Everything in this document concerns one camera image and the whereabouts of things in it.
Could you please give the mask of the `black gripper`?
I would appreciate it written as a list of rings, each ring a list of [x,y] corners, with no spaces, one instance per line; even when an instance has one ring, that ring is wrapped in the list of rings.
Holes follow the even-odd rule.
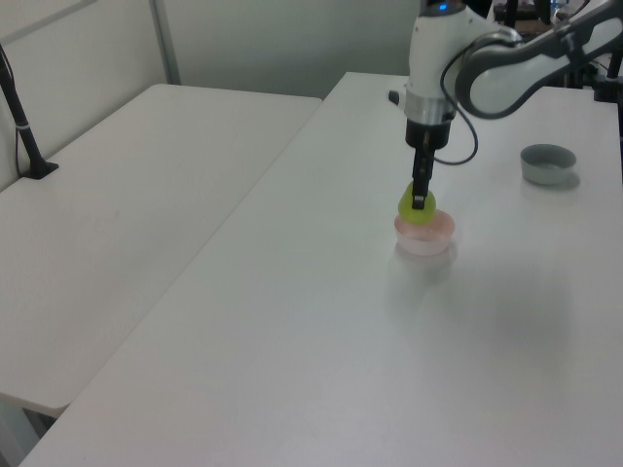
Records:
[[[435,153],[443,149],[449,141],[451,122],[440,125],[425,125],[408,120],[405,141],[415,150],[412,171],[412,208],[416,210],[436,209],[435,195],[429,191]]]

